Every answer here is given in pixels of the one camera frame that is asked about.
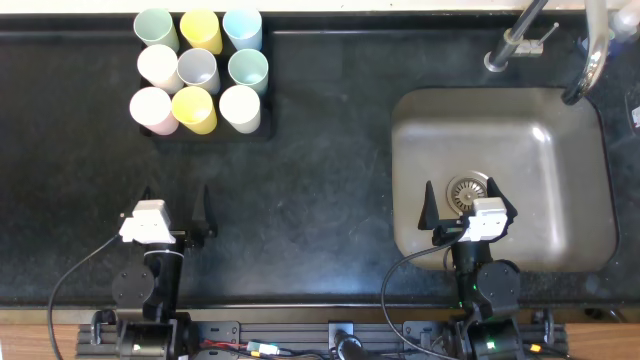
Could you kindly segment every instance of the faucet handle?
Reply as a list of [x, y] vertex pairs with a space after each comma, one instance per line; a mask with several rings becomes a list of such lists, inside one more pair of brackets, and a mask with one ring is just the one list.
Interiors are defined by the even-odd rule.
[[522, 40], [519, 42], [518, 47], [512, 56], [514, 57], [537, 57], [542, 55], [544, 51], [544, 41], [553, 34], [554, 31], [560, 26], [558, 23], [554, 23], [553, 27], [547, 31], [546, 34], [540, 40]]

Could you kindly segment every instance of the chrome faucet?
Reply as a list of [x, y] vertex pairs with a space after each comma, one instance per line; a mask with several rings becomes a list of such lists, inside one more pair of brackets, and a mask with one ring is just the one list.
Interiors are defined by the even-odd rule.
[[[484, 58], [487, 69], [493, 72], [504, 71], [512, 56], [539, 56], [542, 54], [542, 43], [558, 27], [557, 24], [554, 24], [554, 27], [540, 40], [524, 40], [524, 33], [531, 26], [533, 19], [542, 11], [547, 1], [533, 0], [520, 15], [513, 28], [505, 31], [496, 49], [487, 53]], [[589, 29], [587, 63], [576, 80], [562, 93], [562, 101], [567, 105], [577, 103], [591, 90], [598, 81], [607, 60], [609, 20], [605, 0], [585, 0], [584, 4]]]

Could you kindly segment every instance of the sink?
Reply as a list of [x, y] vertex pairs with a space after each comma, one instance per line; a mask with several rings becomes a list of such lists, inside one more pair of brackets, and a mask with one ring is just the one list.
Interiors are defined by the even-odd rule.
[[[598, 113], [561, 89], [424, 89], [393, 111], [394, 238], [404, 255], [432, 246], [418, 230], [425, 184], [441, 218], [483, 197], [486, 177], [518, 210], [495, 259], [528, 271], [594, 271], [617, 245]], [[443, 268], [443, 253], [417, 258]]]

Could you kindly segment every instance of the black countertop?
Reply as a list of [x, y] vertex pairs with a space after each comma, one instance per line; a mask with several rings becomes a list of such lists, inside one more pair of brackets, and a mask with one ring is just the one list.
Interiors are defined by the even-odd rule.
[[[117, 231], [118, 215], [146, 185], [179, 219], [203, 184], [220, 236], [187, 252], [181, 307], [375, 304], [401, 258], [390, 141], [400, 97], [421, 87], [563, 87], [584, 64], [574, 43], [583, 15], [561, 16], [541, 58], [514, 59], [501, 74], [482, 58], [513, 15], [269, 16], [274, 137], [157, 144], [128, 114], [140, 83], [132, 18], [7, 18], [0, 26], [4, 307], [44, 305], [57, 279]], [[531, 36], [555, 20], [539, 19]], [[589, 96], [602, 115], [617, 252], [597, 273], [523, 274], [525, 306], [640, 300], [640, 139], [629, 119], [640, 105], [638, 63], [633, 44]], [[58, 303], [113, 304], [113, 276], [140, 259], [131, 244], [107, 249], [69, 278]], [[457, 304], [444, 271], [403, 267], [388, 291], [397, 304]]]

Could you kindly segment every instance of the yellow cup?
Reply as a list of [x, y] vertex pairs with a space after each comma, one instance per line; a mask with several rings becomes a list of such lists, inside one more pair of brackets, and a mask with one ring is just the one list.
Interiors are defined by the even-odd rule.
[[218, 16], [206, 9], [187, 11], [180, 20], [180, 32], [194, 48], [207, 49], [214, 55], [222, 52]]
[[207, 90], [189, 86], [178, 91], [171, 100], [171, 111], [178, 121], [199, 135], [206, 135], [218, 125], [213, 99]]

